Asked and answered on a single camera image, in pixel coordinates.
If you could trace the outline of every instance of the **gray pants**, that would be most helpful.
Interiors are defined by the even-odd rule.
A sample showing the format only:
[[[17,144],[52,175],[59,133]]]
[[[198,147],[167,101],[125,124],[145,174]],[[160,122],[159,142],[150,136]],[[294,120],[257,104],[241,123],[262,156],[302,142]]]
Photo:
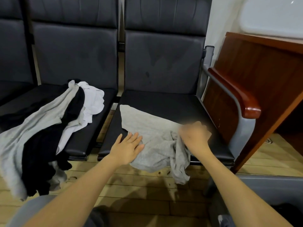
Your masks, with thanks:
[[[7,227],[22,227],[32,216],[46,206],[55,195],[43,195],[26,202],[6,225]],[[93,208],[84,227],[109,227],[108,220],[97,208]]]

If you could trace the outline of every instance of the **wooden cabinet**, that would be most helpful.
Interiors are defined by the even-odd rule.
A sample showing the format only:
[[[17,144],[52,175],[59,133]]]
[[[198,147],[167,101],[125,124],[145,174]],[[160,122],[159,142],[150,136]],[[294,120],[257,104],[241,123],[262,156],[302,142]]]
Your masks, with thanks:
[[[250,91],[262,111],[236,160],[236,172],[303,100],[303,44],[227,33],[214,67]],[[238,122],[234,101],[210,81],[203,102],[229,142]]]

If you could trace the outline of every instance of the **seat backrest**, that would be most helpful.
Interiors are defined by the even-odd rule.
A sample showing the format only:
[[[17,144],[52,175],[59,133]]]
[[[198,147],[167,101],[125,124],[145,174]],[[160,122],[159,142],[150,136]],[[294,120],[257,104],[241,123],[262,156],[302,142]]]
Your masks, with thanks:
[[[28,0],[42,84],[118,88],[118,0]]]
[[[36,82],[22,19],[19,0],[0,0],[0,81]]]
[[[212,0],[125,0],[125,90],[195,94]]]

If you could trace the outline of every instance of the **wooden armrest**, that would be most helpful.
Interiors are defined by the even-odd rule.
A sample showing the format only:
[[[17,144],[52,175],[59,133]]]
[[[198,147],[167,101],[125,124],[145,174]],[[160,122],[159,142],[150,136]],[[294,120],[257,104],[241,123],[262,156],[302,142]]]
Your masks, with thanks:
[[[236,83],[229,76],[217,71],[215,68],[209,68],[208,72],[229,90],[238,100],[242,117],[246,119],[257,119],[260,117],[261,108],[257,99],[244,87]]]

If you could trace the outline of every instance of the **chair armrest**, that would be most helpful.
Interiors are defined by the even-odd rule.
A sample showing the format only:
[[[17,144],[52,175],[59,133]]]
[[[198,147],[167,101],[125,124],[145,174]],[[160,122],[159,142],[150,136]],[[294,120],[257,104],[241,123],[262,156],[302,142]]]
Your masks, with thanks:
[[[257,119],[260,117],[261,108],[257,99],[244,87],[236,83],[223,72],[215,68],[204,67],[204,72],[214,80],[237,104],[239,112],[245,119]]]

